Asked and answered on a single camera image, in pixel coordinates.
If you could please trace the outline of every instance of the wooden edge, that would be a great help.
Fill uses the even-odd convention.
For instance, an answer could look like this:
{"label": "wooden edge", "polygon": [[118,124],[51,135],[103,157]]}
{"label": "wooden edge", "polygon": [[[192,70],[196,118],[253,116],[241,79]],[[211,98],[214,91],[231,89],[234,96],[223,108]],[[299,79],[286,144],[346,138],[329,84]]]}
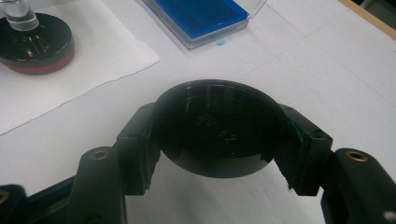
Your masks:
{"label": "wooden edge", "polygon": [[352,11],[363,17],[365,20],[367,20],[372,25],[374,25],[376,28],[380,29],[382,32],[390,36],[390,38],[396,40],[396,30],[393,30],[390,26],[382,22],[379,18],[375,17],[370,12],[364,10],[364,8],[360,7],[351,0],[338,0],[338,1],[344,4],[344,6],[349,7]]}

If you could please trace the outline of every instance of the clear handle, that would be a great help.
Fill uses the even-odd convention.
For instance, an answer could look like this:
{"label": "clear handle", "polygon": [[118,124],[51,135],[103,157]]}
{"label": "clear handle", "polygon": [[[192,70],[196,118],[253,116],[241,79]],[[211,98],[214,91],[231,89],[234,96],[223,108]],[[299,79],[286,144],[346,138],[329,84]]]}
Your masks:
{"label": "clear handle", "polygon": [[30,31],[39,24],[27,0],[0,0],[0,8],[6,14],[9,25],[17,31]]}

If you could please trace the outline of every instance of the blue ink pad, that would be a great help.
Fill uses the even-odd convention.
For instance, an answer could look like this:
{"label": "blue ink pad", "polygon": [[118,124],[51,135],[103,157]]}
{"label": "blue ink pad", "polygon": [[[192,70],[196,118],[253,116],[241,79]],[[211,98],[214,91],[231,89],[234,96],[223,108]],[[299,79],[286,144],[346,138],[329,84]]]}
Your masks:
{"label": "blue ink pad", "polygon": [[189,36],[196,38],[245,21],[248,13],[233,0],[155,0]]}

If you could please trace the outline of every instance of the clear plastic box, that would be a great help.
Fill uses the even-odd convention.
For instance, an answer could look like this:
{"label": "clear plastic box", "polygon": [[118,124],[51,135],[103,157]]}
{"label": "clear plastic box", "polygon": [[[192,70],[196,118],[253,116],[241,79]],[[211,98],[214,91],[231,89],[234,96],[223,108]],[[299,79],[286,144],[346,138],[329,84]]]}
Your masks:
{"label": "clear plastic box", "polygon": [[141,0],[187,48],[244,30],[266,0]]}

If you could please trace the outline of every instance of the white surface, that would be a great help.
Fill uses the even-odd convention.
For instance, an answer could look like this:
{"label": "white surface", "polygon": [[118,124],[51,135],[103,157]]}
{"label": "white surface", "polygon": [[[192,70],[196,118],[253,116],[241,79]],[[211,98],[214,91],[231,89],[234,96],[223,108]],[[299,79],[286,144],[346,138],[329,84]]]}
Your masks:
{"label": "white surface", "polygon": [[[137,108],[199,78],[251,85],[316,123],[332,149],[375,156],[396,179],[396,42],[336,0],[269,0],[248,28],[195,51],[175,44],[135,1],[104,0],[161,62],[101,85],[0,137],[0,184],[29,194],[71,175],[79,157],[112,146]],[[150,191],[128,197],[130,223],[323,223],[318,197],[297,197],[270,163],[218,180],[189,174],[162,156]]]}
{"label": "white surface", "polygon": [[75,1],[38,12],[56,16],[70,26],[76,52],[70,64],[46,76],[26,76],[0,66],[0,134],[98,85],[159,61],[100,1]]}

